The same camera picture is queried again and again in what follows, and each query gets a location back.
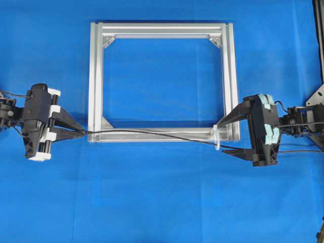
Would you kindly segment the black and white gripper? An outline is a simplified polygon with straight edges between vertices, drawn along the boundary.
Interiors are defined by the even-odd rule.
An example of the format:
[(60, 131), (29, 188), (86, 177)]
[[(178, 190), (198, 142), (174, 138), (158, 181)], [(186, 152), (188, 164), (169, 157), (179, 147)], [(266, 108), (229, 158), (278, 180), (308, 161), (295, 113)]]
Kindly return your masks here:
[(54, 95), (60, 96), (60, 91), (49, 90), (46, 84), (33, 85), (27, 91), (21, 115), (21, 132), (25, 157), (29, 160), (45, 161), (51, 158), (50, 152), (46, 150), (46, 141), (42, 140), (43, 134), (47, 131), (51, 106), (54, 125), (63, 127), (49, 128), (49, 132), (55, 135), (54, 141), (72, 140), (85, 136), (85, 130), (64, 108), (52, 104)]

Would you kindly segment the black gripper teal tape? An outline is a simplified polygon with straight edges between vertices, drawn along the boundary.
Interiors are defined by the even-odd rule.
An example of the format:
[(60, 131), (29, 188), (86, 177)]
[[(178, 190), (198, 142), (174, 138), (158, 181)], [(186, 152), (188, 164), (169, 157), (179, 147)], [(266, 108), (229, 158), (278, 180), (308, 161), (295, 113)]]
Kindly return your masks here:
[(253, 166), (263, 167), (277, 164), (277, 154), (281, 139), (279, 129), (277, 105), (271, 95), (259, 94), (253, 100), (243, 100), (230, 112), (220, 119), (217, 126), (248, 119), (251, 114), (251, 122), (254, 135), (253, 149), (223, 150), (226, 155), (252, 161)]

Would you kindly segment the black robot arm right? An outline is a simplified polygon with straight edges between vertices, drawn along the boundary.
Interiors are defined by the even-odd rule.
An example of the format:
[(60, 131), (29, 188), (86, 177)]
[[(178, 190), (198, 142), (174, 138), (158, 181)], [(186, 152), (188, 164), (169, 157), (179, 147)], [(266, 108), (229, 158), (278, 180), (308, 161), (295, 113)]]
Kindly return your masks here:
[(282, 134), (310, 137), (319, 148), (323, 148), (323, 104), (289, 107), (286, 115), (279, 117), (278, 103), (270, 95), (245, 97), (229, 115), (220, 120), (219, 125), (246, 120), (251, 148), (226, 147), (222, 152), (261, 167), (277, 164)]

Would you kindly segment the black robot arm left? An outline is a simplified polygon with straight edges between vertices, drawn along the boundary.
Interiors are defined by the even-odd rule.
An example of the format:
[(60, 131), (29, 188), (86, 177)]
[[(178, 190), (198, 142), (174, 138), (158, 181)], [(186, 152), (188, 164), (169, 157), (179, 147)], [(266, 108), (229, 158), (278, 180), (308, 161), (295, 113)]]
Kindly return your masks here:
[(59, 90), (33, 85), (26, 95), (1, 91), (1, 130), (14, 128), (22, 137), (25, 158), (51, 159), (54, 142), (77, 139), (87, 131), (61, 106)]

